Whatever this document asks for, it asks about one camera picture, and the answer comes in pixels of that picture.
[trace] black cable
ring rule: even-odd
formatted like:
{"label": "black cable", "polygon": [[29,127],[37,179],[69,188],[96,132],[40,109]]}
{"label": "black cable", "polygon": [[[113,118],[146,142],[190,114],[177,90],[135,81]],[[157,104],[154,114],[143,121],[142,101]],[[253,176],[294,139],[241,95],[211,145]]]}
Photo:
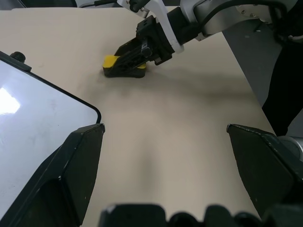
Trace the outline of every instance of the black cable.
{"label": "black cable", "polygon": [[117,3],[116,0],[98,0],[94,1],[92,4],[87,4],[87,5],[82,5],[80,8],[86,8],[86,7],[91,7],[91,6],[101,6],[101,5],[107,5],[111,3]]}
{"label": "black cable", "polygon": [[215,16],[218,12],[221,10],[227,9],[229,7],[233,6],[238,6],[238,5],[264,5],[264,6],[269,6],[269,10],[273,12],[272,9],[279,9],[281,12],[281,18],[285,18],[287,14],[287,8],[286,6],[278,1],[265,1],[265,0],[231,0],[228,2],[225,2],[221,4],[220,6],[217,6],[216,8],[213,9],[200,23],[201,29],[210,21],[213,16]]}

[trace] black knob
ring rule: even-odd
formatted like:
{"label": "black knob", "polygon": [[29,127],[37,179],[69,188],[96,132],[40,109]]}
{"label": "black knob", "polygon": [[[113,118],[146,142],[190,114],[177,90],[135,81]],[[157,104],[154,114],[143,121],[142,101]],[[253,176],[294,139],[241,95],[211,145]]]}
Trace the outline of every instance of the black knob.
{"label": "black knob", "polygon": [[22,62],[22,63],[25,62],[25,55],[23,53],[21,53],[21,52],[16,51],[16,52],[12,53],[10,55],[10,57],[16,59],[19,62]]}

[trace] beige table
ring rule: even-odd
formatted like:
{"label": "beige table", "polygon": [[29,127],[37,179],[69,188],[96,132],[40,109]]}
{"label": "beige table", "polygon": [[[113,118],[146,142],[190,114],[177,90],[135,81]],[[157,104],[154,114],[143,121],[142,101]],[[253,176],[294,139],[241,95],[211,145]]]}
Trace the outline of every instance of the beige table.
{"label": "beige table", "polygon": [[96,106],[106,133],[83,226],[111,203],[153,202],[170,216],[202,218],[213,203],[256,214],[241,182],[226,126],[272,131],[222,34],[143,79],[107,79],[106,54],[135,36],[141,18],[125,9],[0,12],[0,50],[20,51],[32,71]]}

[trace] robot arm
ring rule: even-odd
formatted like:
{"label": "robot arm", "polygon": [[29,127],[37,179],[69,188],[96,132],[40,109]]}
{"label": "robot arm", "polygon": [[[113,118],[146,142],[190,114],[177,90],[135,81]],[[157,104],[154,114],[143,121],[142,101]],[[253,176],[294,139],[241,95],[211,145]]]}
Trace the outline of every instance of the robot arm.
{"label": "robot arm", "polygon": [[281,21],[298,0],[181,0],[180,7],[168,12],[162,0],[118,0],[122,7],[147,17],[137,26],[136,38],[122,45],[119,56],[106,76],[117,77],[147,61],[159,65],[173,53],[184,51],[183,44],[207,37],[244,20],[259,19],[273,29],[280,42],[300,42],[303,37],[283,34]]}

